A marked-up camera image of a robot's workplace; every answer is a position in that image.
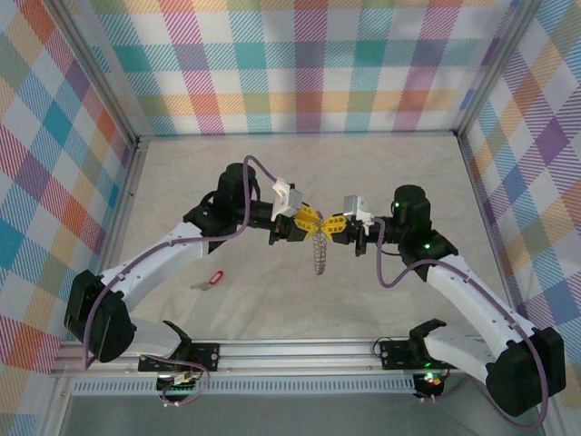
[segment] white floor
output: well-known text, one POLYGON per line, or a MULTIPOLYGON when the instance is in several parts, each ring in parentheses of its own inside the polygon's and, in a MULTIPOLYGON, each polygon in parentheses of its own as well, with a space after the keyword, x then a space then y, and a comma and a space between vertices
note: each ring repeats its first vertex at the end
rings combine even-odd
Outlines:
MULTIPOLYGON (((295 182, 304 201, 324 216, 342 212, 343 197, 354 193, 364 196, 372 213, 388 215, 398 186, 422 186, 432 204, 434 227, 506 299, 452 136, 289 135, 151 143, 122 259, 167 234, 216 188, 226 165, 241 162, 245 154, 295 182)), ((259 180, 262 199, 271 200, 270 184, 263 176, 259 180)), ((390 280, 403 267, 398 258, 385 256, 384 277, 390 280)), ((327 271, 316 276, 311 241, 269 246, 268 232, 254 229, 173 276, 133 316, 171 320, 199 339, 396 336, 432 318, 473 332, 452 303, 414 273, 395 289, 383 289, 372 245, 367 255, 356 258, 353 246, 329 243, 327 271), (206 292, 190 289, 217 270, 225 271, 219 285, 206 292)))

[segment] red tag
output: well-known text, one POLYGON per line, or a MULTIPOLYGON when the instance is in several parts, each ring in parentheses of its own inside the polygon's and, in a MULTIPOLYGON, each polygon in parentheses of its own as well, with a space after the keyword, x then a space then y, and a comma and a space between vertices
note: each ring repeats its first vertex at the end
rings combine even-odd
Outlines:
POLYGON ((214 284, 219 282, 223 276, 224 276, 224 271, 220 270, 212 276, 209 283, 213 286, 214 284))

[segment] enclosure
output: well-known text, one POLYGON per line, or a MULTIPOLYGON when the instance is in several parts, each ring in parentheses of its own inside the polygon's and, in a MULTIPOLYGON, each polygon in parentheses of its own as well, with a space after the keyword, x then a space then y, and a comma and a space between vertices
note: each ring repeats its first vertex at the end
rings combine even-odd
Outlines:
MULTIPOLYGON (((433 227, 482 282, 563 338, 566 389, 535 434, 578 434, 577 0, 0 8, 0 434, 521 434, 471 385, 420 404, 410 372, 382 370, 378 338, 434 318, 478 332, 415 274, 381 287, 374 244, 356 256, 328 241, 317 275, 312 240, 270 245, 247 229, 147 295, 132 320, 222 345, 218 384, 193 404, 164 408, 135 356, 80 370, 64 327, 74 277, 151 247, 247 154, 324 218, 347 195, 391 215, 399 186, 421 186, 433 227), (332 384, 346 376, 357 386, 332 384)), ((396 256, 381 265, 388 281, 405 268, 396 256)))

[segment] metal spring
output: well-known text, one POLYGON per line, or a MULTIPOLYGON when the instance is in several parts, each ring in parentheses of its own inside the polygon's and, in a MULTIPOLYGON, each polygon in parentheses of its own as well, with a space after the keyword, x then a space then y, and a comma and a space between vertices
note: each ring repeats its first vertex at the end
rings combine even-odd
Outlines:
POLYGON ((322 232, 320 226, 323 224, 323 215, 317 211, 319 216, 319 230, 312 236, 312 249, 314 257, 315 274, 322 275, 327 266, 327 237, 322 232))

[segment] colorful plaid pattern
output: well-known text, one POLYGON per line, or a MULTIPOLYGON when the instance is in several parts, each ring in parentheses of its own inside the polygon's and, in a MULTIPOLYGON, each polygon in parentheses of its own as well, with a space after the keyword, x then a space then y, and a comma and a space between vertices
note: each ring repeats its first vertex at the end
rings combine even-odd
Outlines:
POLYGON ((81 3, 136 131, 176 135, 450 130, 519 0, 81 3))
POLYGON ((28 435, 130 148, 42 1, 0 10, 0 434, 28 435))
POLYGON ((545 1, 465 151, 518 310, 565 339, 581 418, 581 2, 545 1))

